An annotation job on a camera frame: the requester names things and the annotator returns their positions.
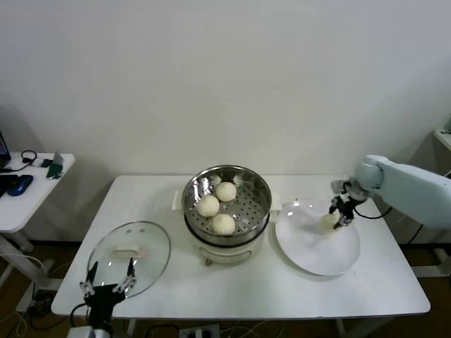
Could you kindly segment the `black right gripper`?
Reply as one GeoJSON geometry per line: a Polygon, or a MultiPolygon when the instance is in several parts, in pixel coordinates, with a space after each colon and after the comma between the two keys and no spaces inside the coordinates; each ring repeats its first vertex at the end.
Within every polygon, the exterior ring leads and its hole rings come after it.
{"type": "Polygon", "coordinates": [[[331,200],[331,205],[328,213],[333,214],[338,210],[340,216],[333,228],[338,229],[341,227],[347,227],[354,219],[355,200],[350,198],[347,194],[337,195],[331,200]]]}

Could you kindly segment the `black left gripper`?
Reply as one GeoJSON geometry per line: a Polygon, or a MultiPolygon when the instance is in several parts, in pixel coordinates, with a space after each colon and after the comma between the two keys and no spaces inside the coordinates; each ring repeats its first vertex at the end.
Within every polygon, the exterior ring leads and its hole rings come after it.
{"type": "Polygon", "coordinates": [[[128,293],[136,284],[135,259],[130,258],[126,276],[118,284],[108,284],[104,286],[93,286],[93,281],[97,273],[98,262],[96,261],[87,271],[84,282],[80,283],[84,300],[90,312],[88,323],[93,327],[106,327],[111,324],[114,307],[125,300],[125,293],[128,293]]]}

